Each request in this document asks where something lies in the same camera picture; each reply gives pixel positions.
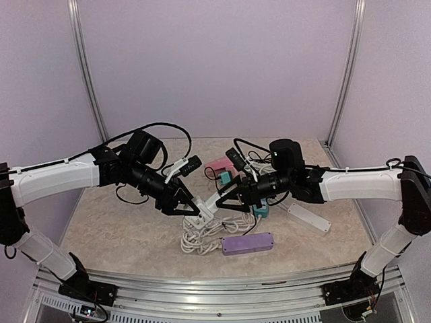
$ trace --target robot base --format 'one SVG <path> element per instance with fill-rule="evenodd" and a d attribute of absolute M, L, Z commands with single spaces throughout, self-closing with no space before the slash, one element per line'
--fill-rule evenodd
<path fill-rule="evenodd" d="M 90 292 L 78 293 L 76 290 L 70 288 L 66 284 L 62 284 L 59 288 L 59 294 L 69 296 L 80 301 L 89 301 L 89 299 L 94 299 L 97 304 L 109 307 L 114 305 L 114 300 L 117 296 L 117 286 L 101 283 L 99 281 L 89 281 L 88 285 L 88 290 Z"/>
<path fill-rule="evenodd" d="M 365 297 L 370 297 L 371 293 L 377 295 L 380 292 L 378 283 L 375 282 L 364 288 L 353 288 L 352 280 L 334 281 L 322 286 L 323 297 L 327 306 L 339 303 L 347 303 Z"/>

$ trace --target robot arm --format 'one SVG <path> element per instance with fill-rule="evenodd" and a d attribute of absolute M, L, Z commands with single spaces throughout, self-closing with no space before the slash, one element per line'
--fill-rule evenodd
<path fill-rule="evenodd" d="M 407 156 L 402 167 L 398 161 L 382 168 L 337 170 L 306 166 L 299 144 L 289 139 L 272 142 L 269 150 L 275 172 L 260 175 L 257 180 L 237 176 L 221 189 L 218 208 L 249 212 L 251 205 L 261 207 L 261 199 L 287 192 L 306 203 L 339 199 L 389 199 L 403 203 L 398 222 L 360 257 L 350 279 L 323 286 L 327 305 L 368 297 L 370 291 L 378 293 L 376 277 L 414 239 L 431 231 L 431 182 L 422 175 L 425 171 L 416 157 Z M 244 160 L 233 148 L 226 155 L 238 171 L 244 169 Z M 238 197 L 241 205 L 226 203 Z"/>
<path fill-rule="evenodd" d="M 46 196 L 110 184 L 129 184 L 142 195 L 155 199 L 155 208 L 167 215 L 198 215 L 200 210 L 183 182 L 175 177 L 166 180 L 151 164 L 163 143 L 144 131 L 135 132 L 127 144 L 116 149 L 97 147 L 73 159 L 54 161 L 26 168 L 9 169 L 0 164 L 0 244 L 13 246 L 28 258 L 45 266 L 65 286 L 63 293 L 77 299 L 93 299 L 111 306 L 116 292 L 114 285 L 93 282 L 72 253 L 62 252 L 49 238 L 29 226 L 23 206 Z M 197 156 L 183 159 L 180 174 L 187 176 L 201 165 Z M 188 210 L 177 209 L 179 205 Z"/>

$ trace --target beige tabletop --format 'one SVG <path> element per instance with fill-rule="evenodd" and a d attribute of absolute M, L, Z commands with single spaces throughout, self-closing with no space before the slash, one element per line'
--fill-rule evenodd
<path fill-rule="evenodd" d="M 249 139 L 268 146 L 273 139 Z M 165 139 L 170 161 L 183 156 L 187 140 Z M 315 139 L 299 141 L 306 164 L 330 166 L 330 161 Z M 192 155 L 205 164 L 224 156 L 231 139 L 194 139 Z M 193 194 L 209 198 L 216 188 L 203 175 L 203 167 L 184 178 Z M 154 208 L 154 200 L 144 205 L 120 202 L 115 186 L 85 189 L 65 234 L 62 249 L 73 252 L 86 268 L 114 273 L 155 277 L 218 278 L 253 277 L 309 271 L 354 262 L 371 243 L 352 201 L 324 205 L 298 203 L 332 223 L 321 237 L 294 223 L 279 207 L 272 207 L 254 233 L 271 232 L 275 246 L 270 251 L 223 256 L 216 250 L 205 256 L 184 254 L 180 249 L 182 217 L 167 216 Z M 142 199 L 134 188 L 121 194 L 130 201 Z M 294 200 L 287 199 L 290 205 Z M 233 211 L 221 210 L 216 216 Z"/>

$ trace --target white arm segment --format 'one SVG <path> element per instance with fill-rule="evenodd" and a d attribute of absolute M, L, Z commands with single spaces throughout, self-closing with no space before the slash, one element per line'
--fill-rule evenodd
<path fill-rule="evenodd" d="M 99 167 L 94 165 L 94 157 L 87 153 L 66 164 L 59 164 L 20 173 L 22 167 L 11 170 L 13 199 L 17 207 L 23 207 L 29 202 L 42 197 L 54 195 L 75 188 L 85 188 L 99 185 Z"/>
<path fill-rule="evenodd" d="M 26 232 L 13 247 L 65 281 L 76 273 L 76 263 L 72 257 L 32 226 L 30 232 Z"/>
<path fill-rule="evenodd" d="M 99 185 L 99 167 L 94 165 L 94 160 L 87 153 L 65 164 L 9 175 L 9 179 L 13 180 L 11 189 L 16 206 L 23 207 L 29 202 L 67 190 Z M 13 247 L 63 280 L 76 273 L 76 263 L 72 257 L 33 227 Z"/>
<path fill-rule="evenodd" d="M 325 201 L 341 199 L 387 199 L 401 201 L 402 170 L 381 172 L 325 172 L 319 184 Z"/>
<path fill-rule="evenodd" d="M 371 277 L 378 276 L 388 263 L 417 237 L 409 233 L 403 225 L 392 225 L 371 250 L 367 251 L 361 262 L 361 271 Z"/>

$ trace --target coiled white cord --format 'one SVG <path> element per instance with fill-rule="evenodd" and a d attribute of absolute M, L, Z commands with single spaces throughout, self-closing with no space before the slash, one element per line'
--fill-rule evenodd
<path fill-rule="evenodd" d="M 271 164 L 257 163 L 255 161 L 253 161 L 250 157 L 247 157 L 246 159 L 254 168 L 256 168 L 259 171 L 260 174 L 266 174 L 266 173 L 271 173 L 271 172 L 275 171 L 272 168 Z M 245 170 L 247 172 L 251 172 L 251 167 L 247 164 L 245 166 Z"/>
<path fill-rule="evenodd" d="M 260 222 L 260 217 L 256 219 L 257 223 Z M 210 237 L 226 231 L 229 234 L 236 234 L 238 232 L 246 232 L 254 226 L 254 215 L 250 213 L 241 213 L 229 217 L 214 218 L 204 228 L 197 230 L 190 223 L 183 220 L 183 236 L 181 238 L 181 250 L 187 254 L 194 251 L 197 254 L 204 255 L 217 249 L 222 248 L 222 243 L 218 238 Z"/>

